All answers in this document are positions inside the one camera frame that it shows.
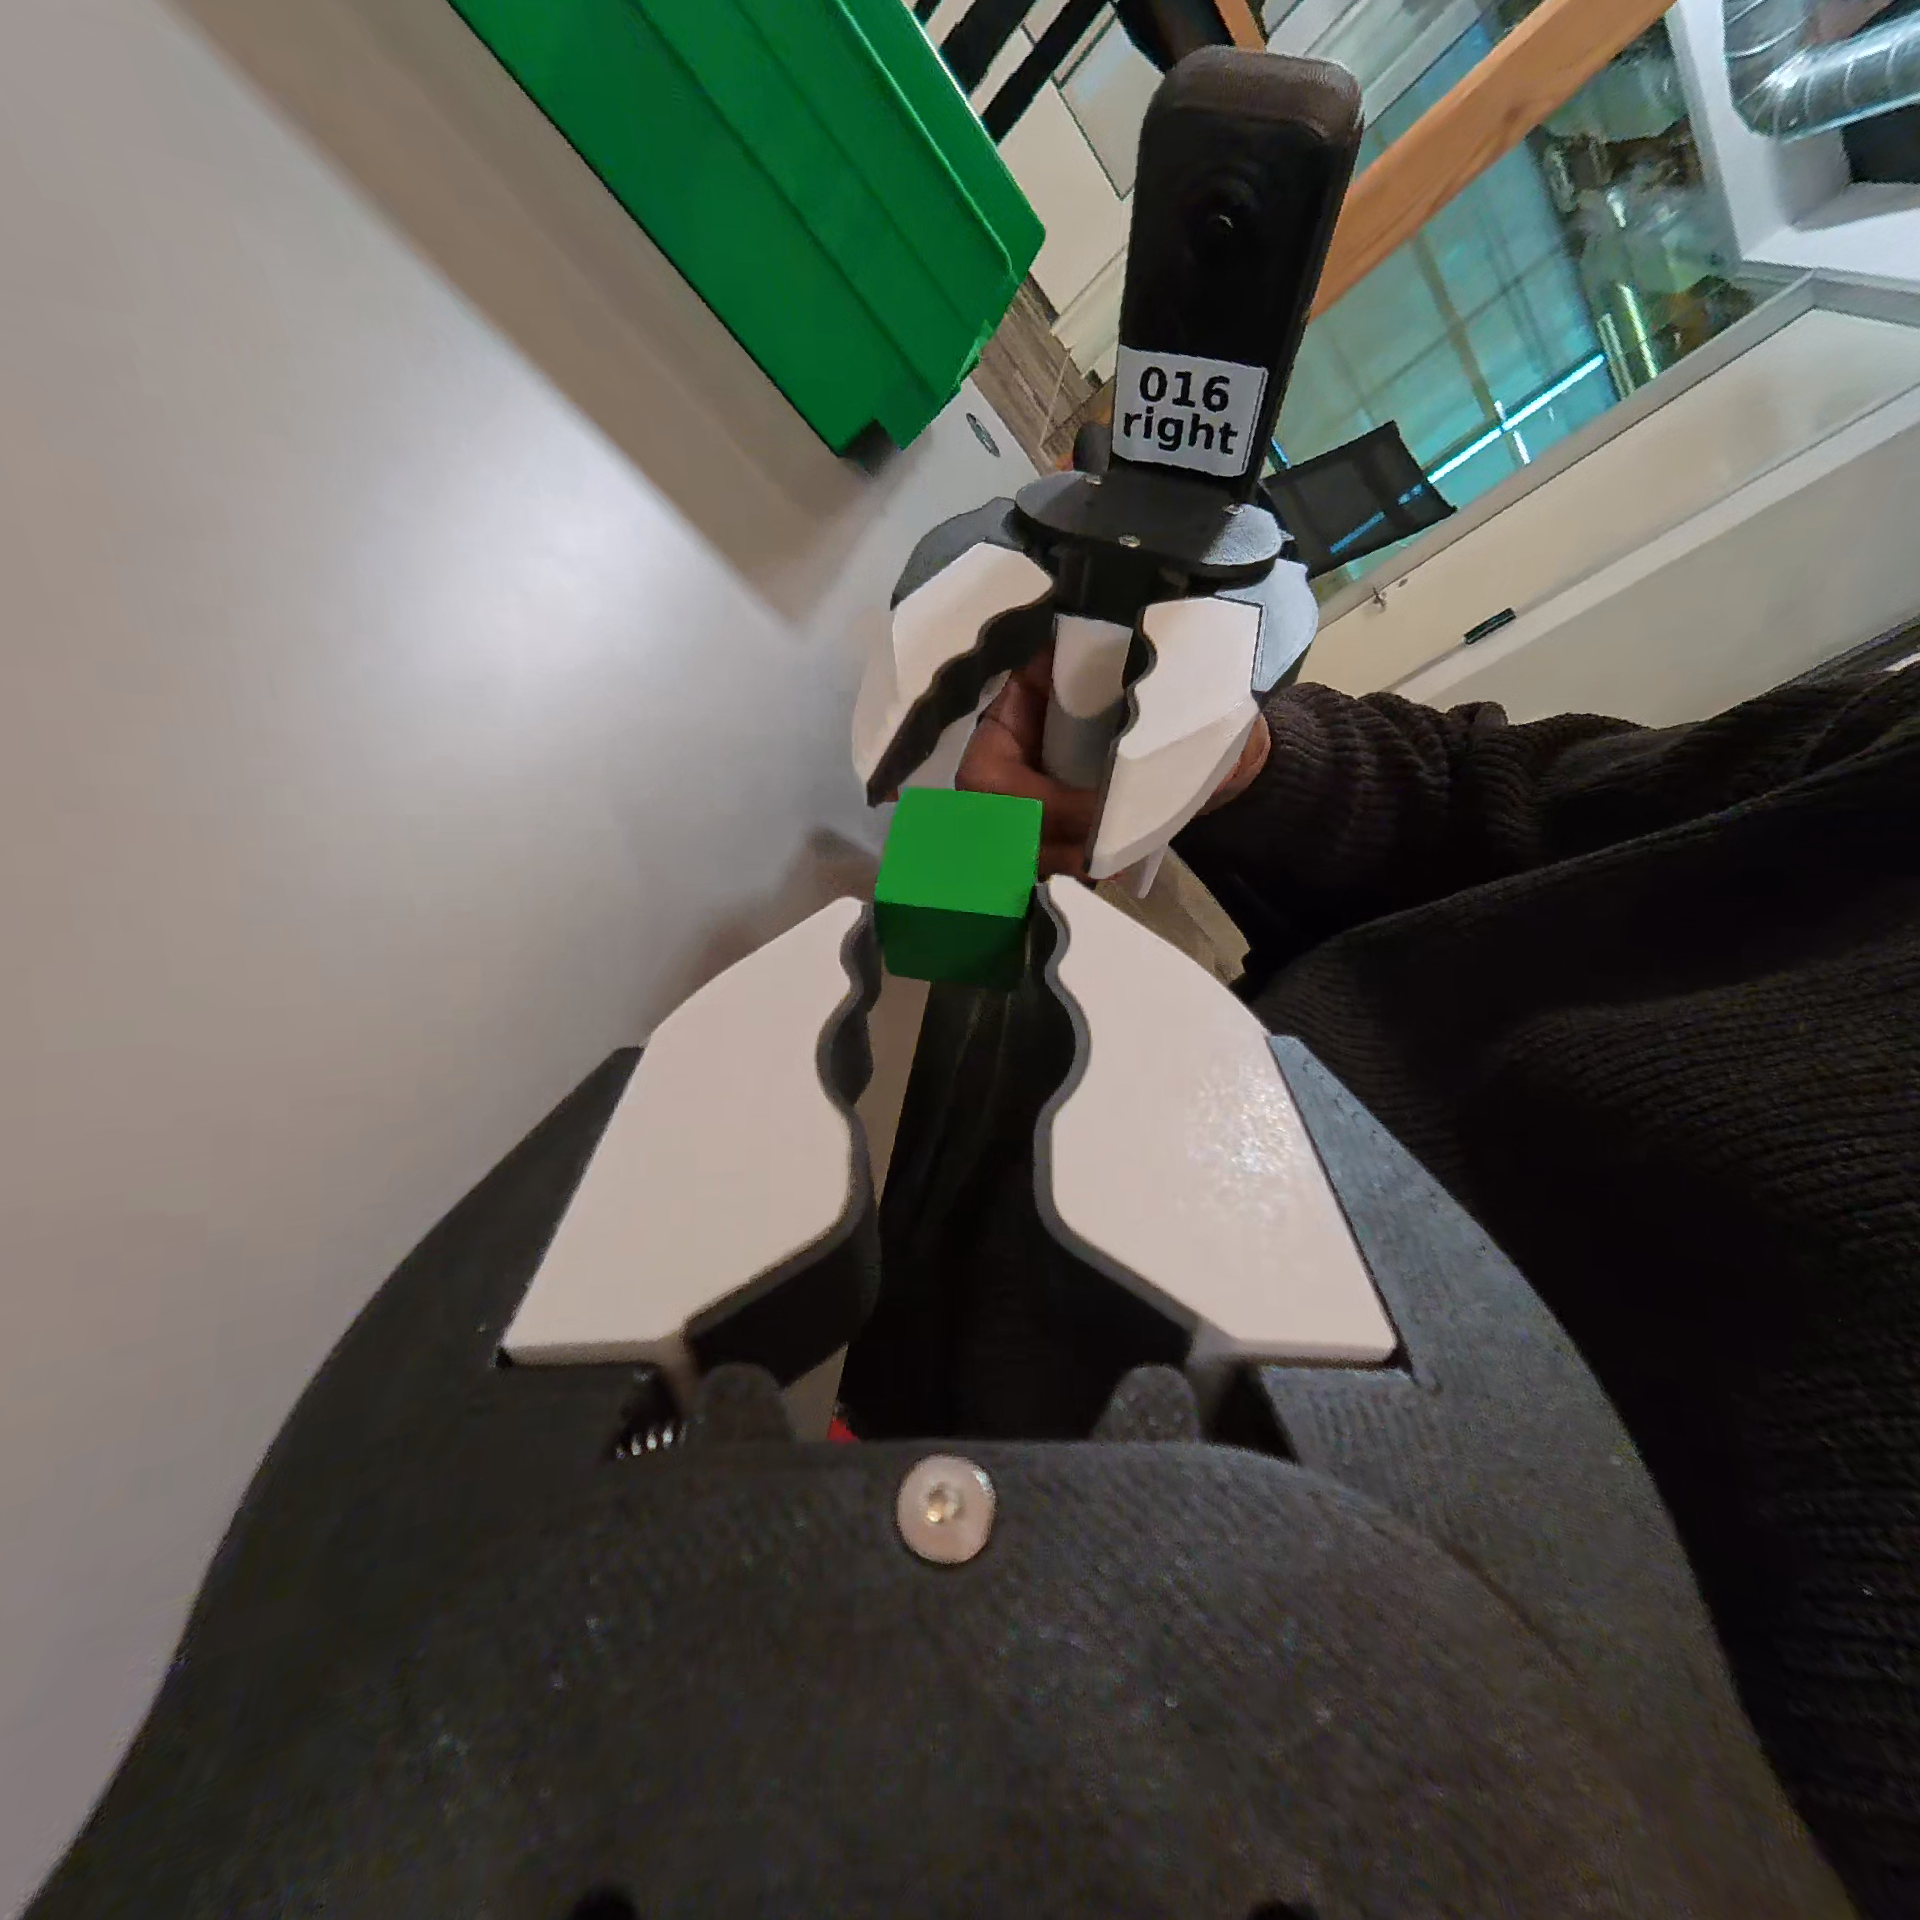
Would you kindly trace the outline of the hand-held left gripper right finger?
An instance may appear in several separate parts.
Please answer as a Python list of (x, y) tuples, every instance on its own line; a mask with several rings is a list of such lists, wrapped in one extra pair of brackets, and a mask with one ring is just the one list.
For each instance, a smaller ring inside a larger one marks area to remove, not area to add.
[(1036, 906), (1073, 1032), (1036, 1205), (1092, 1309), (1136, 1323), (1202, 1408), (1260, 1365), (1388, 1365), (1400, 1332), (1252, 1010), (1078, 881)]

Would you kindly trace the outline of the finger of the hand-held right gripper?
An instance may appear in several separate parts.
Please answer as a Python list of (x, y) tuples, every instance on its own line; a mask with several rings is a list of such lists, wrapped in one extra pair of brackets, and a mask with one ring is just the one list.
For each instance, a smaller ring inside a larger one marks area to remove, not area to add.
[(986, 686), (1051, 633), (1057, 581), (1003, 545), (974, 545), (908, 593), (856, 694), (851, 756), (864, 803), (896, 800)]
[(1239, 597), (1147, 606), (1100, 763), (1088, 877), (1152, 864), (1230, 779), (1256, 731), (1264, 612)]

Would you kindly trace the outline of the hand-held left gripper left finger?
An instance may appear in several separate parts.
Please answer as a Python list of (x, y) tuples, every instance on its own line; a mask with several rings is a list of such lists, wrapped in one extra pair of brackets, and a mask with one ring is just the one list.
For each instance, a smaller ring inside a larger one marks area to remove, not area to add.
[(874, 1313), (874, 909), (841, 896), (646, 1042), (502, 1340), (513, 1368), (655, 1368), (690, 1411), (753, 1365), (815, 1376)]

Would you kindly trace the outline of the small green cube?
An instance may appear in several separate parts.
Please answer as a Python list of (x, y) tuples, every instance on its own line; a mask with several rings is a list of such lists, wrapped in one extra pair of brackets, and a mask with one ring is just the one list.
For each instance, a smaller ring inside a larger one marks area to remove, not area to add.
[(931, 986), (1016, 989), (1024, 973), (1041, 837), (1041, 800), (908, 786), (874, 884), (888, 971)]

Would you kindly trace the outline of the green plastic bin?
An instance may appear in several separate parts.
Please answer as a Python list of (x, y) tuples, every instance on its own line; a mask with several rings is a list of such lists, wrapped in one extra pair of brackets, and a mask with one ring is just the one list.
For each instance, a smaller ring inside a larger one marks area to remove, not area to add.
[(910, 443), (1046, 227), (898, 3), (457, 3), (807, 421)]

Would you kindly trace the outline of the person's right forearm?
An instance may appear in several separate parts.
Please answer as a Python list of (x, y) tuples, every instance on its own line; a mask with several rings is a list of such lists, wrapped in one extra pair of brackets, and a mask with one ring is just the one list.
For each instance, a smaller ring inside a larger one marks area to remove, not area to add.
[(1264, 699), (1256, 744), (1258, 768), (1176, 840), (1246, 940), (1249, 992), (1337, 933), (1564, 858), (1590, 792), (1658, 733), (1296, 683)]

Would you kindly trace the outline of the grey desk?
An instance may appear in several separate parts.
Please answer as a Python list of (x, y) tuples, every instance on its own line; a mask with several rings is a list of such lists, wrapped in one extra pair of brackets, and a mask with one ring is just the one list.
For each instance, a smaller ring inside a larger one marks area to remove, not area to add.
[(896, 577), (1034, 465), (832, 456), (448, 4), (2, 30), (16, 1915), (371, 1293), (862, 881)]

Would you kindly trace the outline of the person's right hand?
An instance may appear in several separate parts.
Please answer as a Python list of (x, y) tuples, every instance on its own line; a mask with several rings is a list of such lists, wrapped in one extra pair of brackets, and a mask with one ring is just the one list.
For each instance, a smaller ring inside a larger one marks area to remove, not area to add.
[(1041, 876), (1088, 877), (1097, 793), (1057, 779), (1046, 765), (1051, 650), (1014, 672), (977, 717), (953, 786), (1042, 804)]

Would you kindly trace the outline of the wooden railing beam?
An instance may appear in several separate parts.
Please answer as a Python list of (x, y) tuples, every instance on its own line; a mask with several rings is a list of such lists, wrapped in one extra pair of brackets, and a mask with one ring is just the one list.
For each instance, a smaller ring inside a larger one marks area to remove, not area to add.
[(1326, 314), (1664, 11), (1660, 3), (1539, 4), (1337, 197), (1306, 316)]

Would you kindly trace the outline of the person's black sweater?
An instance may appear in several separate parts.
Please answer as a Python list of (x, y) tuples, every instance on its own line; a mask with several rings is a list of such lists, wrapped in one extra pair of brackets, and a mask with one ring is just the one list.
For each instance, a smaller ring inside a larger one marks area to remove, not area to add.
[(931, 996), (870, 1438), (1083, 1434), (832, 1764), (859, 1915), (1915, 1915), (1915, 667), (1590, 792), (1570, 853), (1263, 986), (1296, 1088), (1471, 1227), (1411, 1368), (1193, 1392), (1073, 1353), (1066, 1025)]

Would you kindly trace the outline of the silver ventilation ducts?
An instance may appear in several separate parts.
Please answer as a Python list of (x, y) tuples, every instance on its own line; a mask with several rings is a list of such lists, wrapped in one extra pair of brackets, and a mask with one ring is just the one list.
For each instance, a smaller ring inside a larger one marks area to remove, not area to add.
[(1919, 11), (1875, 4), (1830, 33), (1824, 4), (1724, 3), (1724, 69), (1738, 118), (1794, 142), (1919, 105)]

